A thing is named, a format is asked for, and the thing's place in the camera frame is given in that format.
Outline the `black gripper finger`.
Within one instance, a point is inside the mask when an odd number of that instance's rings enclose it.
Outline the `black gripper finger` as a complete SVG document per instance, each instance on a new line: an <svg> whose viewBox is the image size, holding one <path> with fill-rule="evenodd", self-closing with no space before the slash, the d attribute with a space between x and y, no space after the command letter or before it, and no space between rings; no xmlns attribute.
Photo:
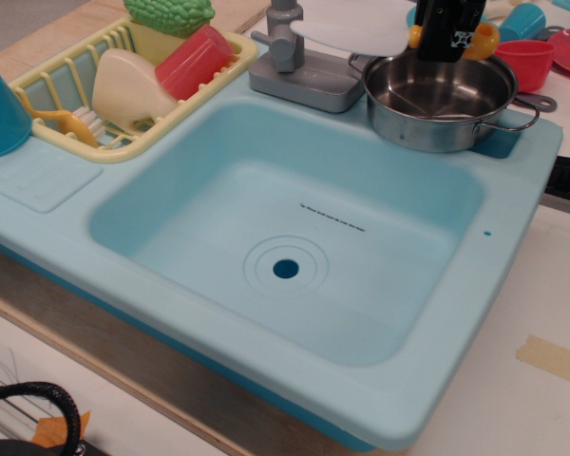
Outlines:
<svg viewBox="0 0 570 456"><path fill-rule="evenodd" d="M421 28L416 55L420 60L458 62L470 47L485 9L483 0L420 0L414 25Z"/></svg>

